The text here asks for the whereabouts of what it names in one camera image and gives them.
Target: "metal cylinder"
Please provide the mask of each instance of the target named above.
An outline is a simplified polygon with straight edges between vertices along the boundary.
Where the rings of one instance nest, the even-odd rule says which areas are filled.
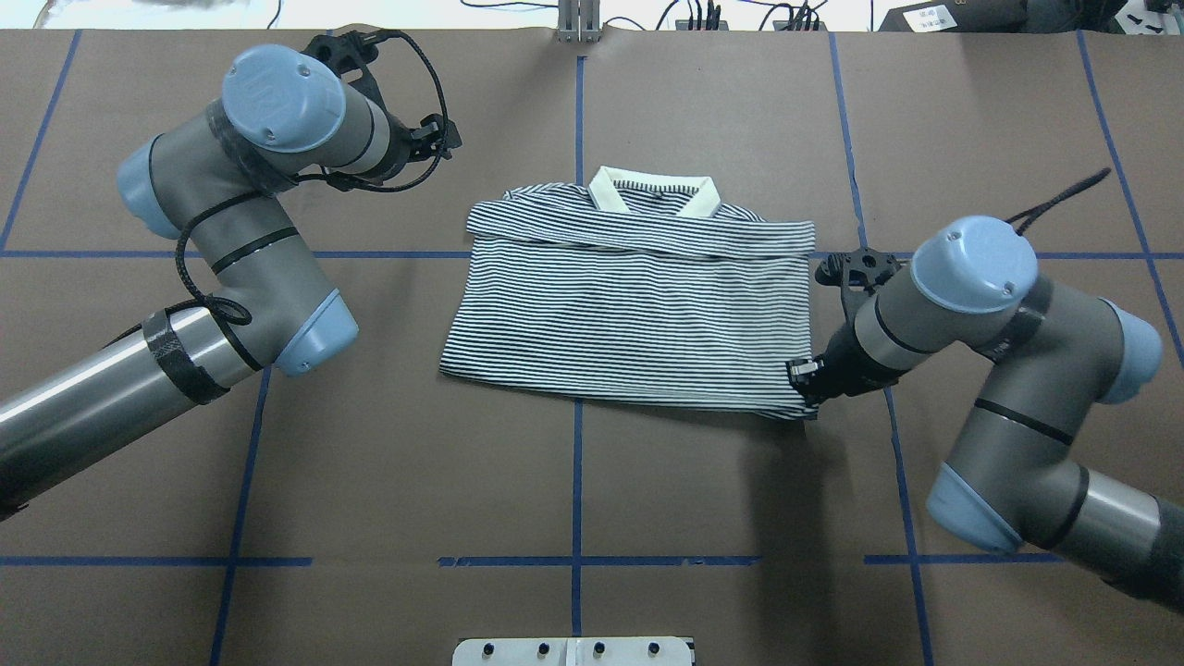
[[[206,309],[170,318],[193,363],[221,386],[251,374]],[[195,405],[129,335],[0,404],[0,519]]]

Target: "white collar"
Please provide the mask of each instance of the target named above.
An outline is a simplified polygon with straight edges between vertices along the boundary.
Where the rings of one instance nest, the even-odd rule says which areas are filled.
[[[707,175],[658,175],[654,173],[642,173],[623,168],[603,166],[588,182],[588,194],[596,207],[601,211],[628,213],[631,212],[625,200],[617,192],[616,182],[629,181],[642,186],[668,187],[682,186],[695,190],[695,194],[687,201],[687,205],[676,213],[676,217],[712,217],[720,207],[720,193],[715,190],[715,182]]]

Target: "gray arm segment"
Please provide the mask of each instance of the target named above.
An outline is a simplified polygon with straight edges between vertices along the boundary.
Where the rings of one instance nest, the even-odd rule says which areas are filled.
[[[124,162],[121,192],[150,230],[176,238],[202,211],[270,193],[269,181],[290,181],[309,165],[358,173],[406,155],[406,146],[392,145],[387,119],[317,60],[255,47],[236,59],[221,100]],[[156,313],[140,333],[0,403],[0,519],[262,366],[301,374],[356,337],[274,197],[214,214],[192,241],[221,284],[214,295],[246,307],[252,321],[236,326],[205,308]]]

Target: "striped shirt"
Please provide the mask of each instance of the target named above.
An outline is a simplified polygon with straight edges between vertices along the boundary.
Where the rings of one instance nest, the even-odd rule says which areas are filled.
[[[469,216],[469,280],[440,371],[636,404],[811,418],[813,223],[721,204],[709,178],[605,167]]]

